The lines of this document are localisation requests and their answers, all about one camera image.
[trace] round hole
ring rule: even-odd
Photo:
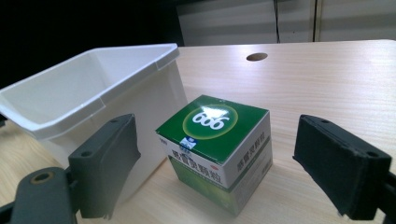
[[[81,156],[82,157],[89,157],[89,156],[91,156],[91,154],[92,154],[91,151],[85,151],[85,152],[81,153]]]
[[[375,152],[367,152],[367,155],[371,157],[378,157],[378,154],[376,154]]]
[[[268,57],[268,54],[266,54],[266,53],[254,53],[254,54],[250,54],[249,56],[247,56],[247,60],[251,61],[251,62],[257,62],[257,61],[264,60],[267,57]]]
[[[45,172],[33,177],[30,182],[32,184],[42,184],[53,178],[53,172]]]

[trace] white plastic bin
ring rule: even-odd
[[[176,44],[92,49],[0,90],[0,113],[63,167],[107,121],[133,113],[141,158],[121,194],[125,199],[165,158],[155,129],[187,104],[178,54]]]

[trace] table surface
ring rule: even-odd
[[[110,221],[78,223],[354,223],[292,159],[300,115],[328,119],[396,158],[396,42],[391,40],[179,48],[189,102],[201,94],[271,111],[274,164],[237,217],[178,181],[165,160]],[[253,53],[261,61],[248,61]],[[0,128],[0,205],[19,181],[59,166],[12,122]],[[393,162],[391,171],[396,173]],[[373,223],[381,223],[378,210]]]

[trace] green box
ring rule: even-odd
[[[272,164],[270,113],[202,95],[157,129],[177,177],[237,215]]]

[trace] green circle logo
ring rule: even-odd
[[[195,139],[211,139],[224,135],[238,121],[236,111],[227,105],[204,105],[184,118],[184,132]]]

